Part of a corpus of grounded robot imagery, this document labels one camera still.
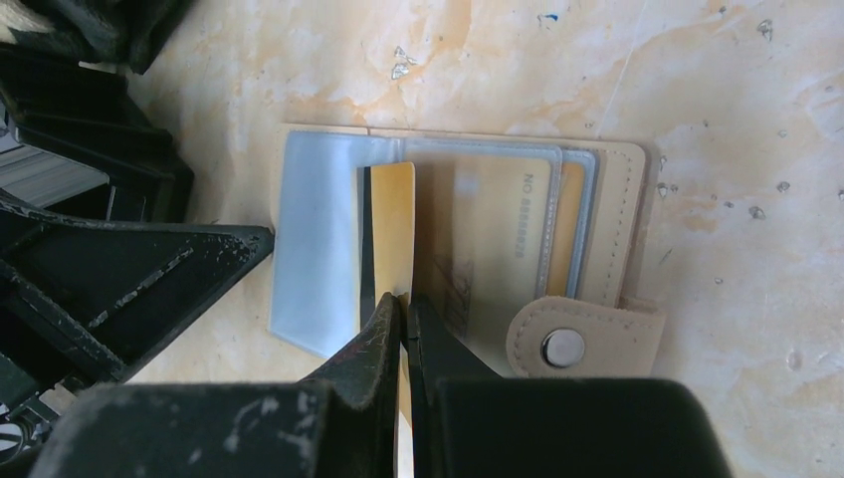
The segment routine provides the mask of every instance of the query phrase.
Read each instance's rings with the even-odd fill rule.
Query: white debris
[[[299,457],[302,458],[303,461],[311,459],[311,440],[306,435],[294,435],[292,433],[280,431],[278,436],[279,438],[299,448]]]
[[[267,396],[264,398],[264,401],[261,402],[261,414],[266,415],[271,411],[276,411],[279,409],[279,401],[276,400],[274,397]]]
[[[754,206],[748,209],[747,212],[750,213],[750,217],[752,217],[753,219],[758,219],[760,221],[763,221],[765,219],[764,211],[759,206]]]
[[[202,458],[202,449],[197,448],[190,454],[190,458],[187,459],[187,464],[192,465],[199,461],[200,458]]]
[[[299,422],[296,424],[296,431],[311,428],[312,426],[314,426],[314,423],[316,421],[317,415],[315,413],[305,415],[305,418],[299,420]]]
[[[300,391],[299,399],[297,399],[296,408],[299,413],[308,413],[308,394]]]
[[[407,68],[406,63],[397,63],[396,66],[393,67],[393,71],[390,75],[390,78],[393,80],[398,80],[399,78],[407,75],[408,73],[410,73],[410,69]]]
[[[761,33],[768,42],[773,40],[773,22],[769,19],[762,20],[762,22],[756,27],[756,31]]]
[[[237,445],[240,442],[240,437],[237,433],[232,433],[231,435],[227,436],[225,440],[223,440],[223,448],[229,453],[237,452]]]

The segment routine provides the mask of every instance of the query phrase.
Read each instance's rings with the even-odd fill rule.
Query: stitching
[[[633,175],[633,167],[631,166],[633,159],[630,156],[628,156],[627,154],[625,154],[621,151],[616,151],[614,149],[598,148],[598,149],[595,149],[595,150],[604,151],[604,152],[612,152],[612,153],[618,154],[618,155],[624,157],[625,159],[627,159],[627,177],[624,181],[624,193],[621,196],[622,197],[621,206],[618,208],[618,225],[616,226],[616,229],[615,229],[615,237],[613,238],[613,246],[612,246],[612,250],[610,252],[609,266],[607,266],[606,282],[604,282],[604,293],[603,293],[603,296],[602,296],[602,299],[601,299],[602,304],[606,305],[607,295],[609,295],[609,283],[612,281],[613,266],[616,264],[615,259],[616,259],[616,256],[618,255],[618,248],[619,248],[618,240],[621,237],[621,226],[624,224],[624,221],[623,221],[624,209],[627,207],[627,198],[628,198],[628,193],[630,191],[630,179],[631,179],[631,176]]]
[[[566,314],[570,317],[580,317],[580,318],[583,318],[583,319],[593,319],[595,321],[604,322],[604,323],[607,323],[607,324],[621,324],[621,325],[624,325],[624,326],[638,327],[638,328],[646,329],[646,330],[652,330],[654,328],[654,326],[649,326],[649,325],[646,325],[646,324],[639,324],[638,322],[623,321],[623,320],[619,320],[619,319],[614,319],[612,317],[599,316],[599,315],[596,315],[596,314],[584,314],[582,312],[573,312],[570,309],[566,309],[566,308],[562,308],[562,309],[558,309],[556,307],[539,308],[539,309],[531,312],[530,315],[527,316],[527,318],[522,322],[522,325],[519,327],[519,331],[516,332],[516,340],[513,342],[513,355],[516,357],[516,364],[519,366],[519,368],[523,372],[528,373],[528,374],[529,374],[529,370],[522,364],[522,355],[520,354],[520,351],[519,351],[519,346],[520,346],[520,343],[521,343],[521,340],[522,340],[522,335],[525,333],[525,329],[530,324],[530,321],[532,321],[534,317],[536,317],[540,314],[543,314],[545,312],[563,313],[563,314]]]

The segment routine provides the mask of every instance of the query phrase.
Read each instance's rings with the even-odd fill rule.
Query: beige leather wallet
[[[631,376],[650,373],[665,316],[656,312],[651,304],[621,299],[645,173],[646,157],[641,147],[624,142],[365,127],[288,125],[287,128],[390,137],[516,141],[592,151],[598,159],[598,176],[576,300],[544,297],[526,305],[511,323],[494,324],[491,328],[497,331],[494,339],[501,344],[499,347],[473,352],[498,373],[510,376]],[[558,212],[555,237],[570,228],[566,224],[570,224],[571,218],[560,220],[560,217]],[[570,245],[561,247],[568,250]],[[566,253],[552,253],[552,271],[567,270],[566,257]],[[551,272],[547,293],[550,296],[561,295],[564,289],[564,282],[554,281]],[[582,347],[582,357],[577,362],[560,366],[549,360],[548,347],[554,345],[549,336],[557,331],[568,331],[565,335],[580,337],[582,346],[580,342],[577,344]],[[471,348],[471,337],[465,337],[464,342]]]

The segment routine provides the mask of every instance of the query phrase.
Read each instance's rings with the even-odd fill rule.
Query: card holder
[[[509,348],[514,341],[509,336],[509,331],[516,322],[514,317],[518,317],[520,309],[532,300],[543,300],[543,296],[545,295],[567,295],[569,297],[567,300],[573,303],[582,302],[586,305],[604,307],[610,311],[618,310],[617,308],[621,304],[621,284],[623,282],[628,250],[638,209],[639,193],[644,176],[645,155],[640,147],[629,143],[607,141],[580,141],[558,138],[513,137],[449,132],[347,127],[332,128],[330,126],[300,125],[289,125],[286,128],[289,131],[310,129],[323,133],[332,130],[341,130],[346,136],[362,135],[369,138],[372,141],[370,146],[378,144],[376,146],[377,154],[361,152],[349,145],[343,153],[345,154],[345,159],[339,160],[340,163],[344,161],[349,162],[350,167],[347,169],[347,174],[351,174],[351,171],[355,167],[362,165],[385,164],[401,162],[403,160],[410,160],[414,163],[416,168],[416,182],[414,187],[416,188],[417,202],[415,206],[417,249],[414,251],[414,263],[409,266],[412,268],[413,289],[414,291],[428,292],[435,296],[432,300],[435,303],[439,301],[441,304],[440,313],[452,326],[453,332],[467,344],[473,353],[486,361],[499,373],[503,375],[531,374],[530,371],[517,369],[513,365]],[[281,233],[284,229],[291,230],[290,217],[286,215],[285,211],[286,208],[290,207],[290,201],[292,199],[290,194],[285,195],[285,190],[288,189],[290,192],[290,189],[297,189],[295,184],[291,186],[291,182],[301,184],[297,180],[298,176],[289,174],[291,139],[294,140],[293,145],[296,146],[296,142],[298,141],[296,139],[297,136],[298,134],[289,134],[287,138],[288,146],[285,148],[286,157],[281,194],[283,199],[279,206],[280,214],[279,223],[277,224],[280,232],[279,237],[283,236]],[[348,137],[344,141],[354,142]],[[460,147],[448,147],[456,144]],[[467,284],[460,277],[472,276],[474,281],[475,275],[474,271],[467,272],[467,267],[465,266],[466,261],[461,262],[459,258],[469,255],[475,257],[476,254],[481,254],[482,256],[486,254],[484,257],[489,258],[494,255],[495,251],[503,250],[501,244],[496,244],[495,240],[492,239],[489,244],[483,242],[478,244],[472,241],[467,242],[466,238],[480,236],[499,239],[502,236],[502,231],[506,230],[506,227],[496,227],[497,215],[504,218],[503,216],[507,213],[502,211],[507,210],[508,204],[514,203],[512,197],[501,191],[507,189],[505,178],[508,176],[519,176],[518,172],[514,173],[511,171],[510,173],[502,172],[501,176],[496,177],[495,173],[491,172],[495,168],[484,167],[491,166],[491,164],[487,163],[484,165],[479,159],[481,156],[484,156],[482,148],[490,144],[498,147],[510,144],[512,146],[510,150],[519,150],[520,147],[527,147],[527,150],[532,151],[530,154],[527,154],[527,157],[516,155],[522,162],[522,165],[519,167],[530,167],[530,163],[536,160],[540,160],[540,162],[545,164],[544,170],[539,171],[537,169],[534,173],[534,178],[543,178],[540,181],[543,184],[545,184],[544,178],[547,175],[547,189],[542,191],[542,196],[546,197],[546,201],[542,205],[542,209],[545,211],[544,220],[541,223],[541,229],[537,228],[535,224],[531,224],[527,228],[529,231],[526,229],[526,237],[531,234],[535,235],[536,231],[540,230],[542,237],[546,239],[532,242],[538,253],[536,254],[535,251],[531,251],[529,255],[531,261],[535,263],[529,281],[525,279],[527,276],[524,270],[526,269],[508,266],[507,261],[498,261],[498,265],[503,270],[511,271],[511,274],[514,274],[513,277],[519,278],[517,282],[519,282],[522,288],[519,291],[513,292],[511,297],[514,300],[509,307],[502,308],[490,305],[484,312],[483,301],[476,301],[473,304],[471,297],[466,297]],[[545,154],[546,151],[543,150],[544,147],[558,151],[559,156],[556,159],[548,156]],[[507,152],[503,152],[507,150],[506,147],[503,147],[495,154],[487,154],[487,156],[495,156],[497,159],[509,158],[512,160],[513,158],[508,156]],[[537,151],[545,152],[543,154],[537,154]],[[325,150],[322,152],[309,151],[309,154],[309,160],[312,164],[314,161],[328,161],[329,163],[337,163],[338,161],[337,158],[326,159],[326,155],[331,156],[332,153]],[[451,169],[448,167],[443,169],[443,161],[437,161],[434,157],[443,154],[450,155],[451,161],[458,166]],[[366,157],[366,160],[361,159],[358,162],[351,160],[351,157],[356,155]],[[563,156],[568,161],[559,160]],[[578,157],[580,158],[579,162],[572,160]],[[300,167],[308,165],[304,161],[299,161],[299,163]],[[558,177],[557,183],[554,183],[553,180],[555,175]],[[486,184],[496,183],[496,180],[501,181],[501,187],[482,191],[477,186],[482,177],[483,182]],[[344,196],[343,200],[346,202],[349,202],[349,198],[353,196],[355,190],[354,181],[349,180],[349,182],[351,185],[341,194]],[[325,181],[317,180],[316,183],[311,183],[309,186],[314,190],[325,191],[324,187],[319,187],[320,184],[325,185]],[[434,184],[434,186],[429,188],[426,184]],[[450,184],[451,186],[443,189],[443,184]],[[444,194],[454,196],[455,191],[465,192],[467,190],[475,191],[473,193],[474,195],[458,194],[461,197],[457,200],[457,206],[451,210],[453,215],[465,219],[457,223],[457,228],[463,230],[463,234],[452,236],[450,238],[451,243],[447,241],[444,243],[443,238],[434,238],[433,243],[431,243],[433,246],[425,242],[426,240],[430,242],[430,238],[424,239],[423,237],[423,240],[420,241],[420,235],[424,236],[425,231],[429,229],[431,221],[443,220],[442,218],[426,217],[422,214],[425,210],[431,210],[431,206],[426,205],[426,201],[430,202],[434,199],[442,200]],[[340,197],[340,195],[334,193],[329,195]],[[576,201],[577,208],[571,207],[573,199],[579,199]],[[316,207],[318,204],[329,206],[331,200],[318,199],[312,206]],[[478,207],[479,204],[489,207]],[[358,310],[356,301],[358,300],[360,284],[357,281],[351,281],[353,284],[348,284],[349,281],[347,279],[348,277],[359,278],[359,257],[357,256],[356,245],[354,245],[356,244],[355,241],[358,238],[359,232],[355,229],[358,225],[355,217],[356,211],[357,209],[353,205],[347,205],[346,209],[342,212],[342,214],[348,214],[349,216],[346,223],[348,227],[343,229],[342,233],[342,236],[345,238],[343,241],[347,242],[346,246],[348,246],[344,249],[344,254],[347,257],[344,262],[345,267],[339,269],[334,268],[332,272],[336,277],[340,277],[341,271],[344,270],[350,271],[350,274],[348,276],[342,276],[344,277],[342,280],[346,284],[343,284],[343,287],[339,289],[336,287],[337,284],[334,284],[332,281],[320,282],[319,280],[314,280],[318,278],[311,274],[310,279],[313,281],[310,286],[292,288],[286,294],[284,292],[280,293],[280,287],[278,286],[281,284],[292,284],[292,281],[297,276],[297,268],[291,267],[290,263],[286,265],[286,262],[290,260],[290,254],[283,252],[286,248],[291,249],[290,246],[292,244],[290,241],[285,241],[290,235],[281,237],[281,240],[277,237],[277,252],[274,266],[274,297],[271,306],[271,330],[279,337],[325,357],[330,356],[342,347],[356,332],[358,320],[354,312]],[[487,226],[480,227],[479,224],[486,224]],[[311,225],[306,226],[306,229],[311,231],[311,233],[302,237],[316,237],[318,228],[315,229]],[[308,254],[301,254],[304,251],[302,237],[299,239],[300,244],[294,248],[299,253],[301,259],[299,263],[296,263],[300,264],[300,267],[302,267],[302,259],[308,256]],[[443,257],[443,254],[439,254],[440,257],[435,258],[436,260],[423,261],[420,258],[431,258],[432,256],[431,251],[426,252],[426,247],[433,251],[433,256],[437,256],[437,251],[448,250],[449,248],[453,252],[457,251],[457,254],[452,254],[452,257]],[[324,260],[320,260],[320,270],[323,274],[327,272],[325,265],[331,262],[327,257],[330,255],[331,253],[327,252]],[[439,275],[432,274],[431,269],[435,269]],[[571,271],[576,271],[576,274],[570,274]],[[491,271],[485,271],[479,277],[495,276],[494,268]],[[526,291],[524,284],[528,282],[531,287],[529,291]],[[490,284],[474,284],[473,286],[476,288],[476,291],[484,291],[478,292],[478,297],[494,297],[500,292],[499,289],[501,287],[510,287],[506,279],[496,279]],[[320,291],[321,294],[325,294],[326,291],[332,291],[332,295],[342,296],[343,299],[331,299],[329,300],[330,304],[322,304],[319,310],[317,310],[317,308],[313,307],[313,302],[311,302],[314,297],[313,294],[316,291]],[[294,301],[294,304],[296,304],[295,307],[286,307],[284,303],[293,295],[296,295],[299,301]],[[455,308],[459,309],[461,307],[463,310],[455,311]],[[466,309],[475,309],[478,312],[478,314],[472,315],[474,318],[488,318],[491,312],[494,312],[496,318],[493,321],[484,319],[482,322],[478,319],[473,324],[473,317],[468,317],[470,314]],[[349,311],[352,311],[353,320],[349,319]],[[295,321],[299,321],[299,324],[291,324],[291,322]],[[535,328],[542,322],[542,320],[533,321],[532,328]],[[654,328],[661,334],[662,326],[659,321],[654,325]],[[331,333],[327,334],[325,332],[327,330],[331,330]],[[302,337],[305,336],[308,339],[303,341]],[[566,375],[560,374],[557,371],[557,375],[550,373],[545,376]]]

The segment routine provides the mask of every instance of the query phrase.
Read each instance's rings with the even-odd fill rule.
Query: silver snap button
[[[585,352],[583,336],[572,329],[557,329],[542,341],[542,358],[557,368],[577,365]]]

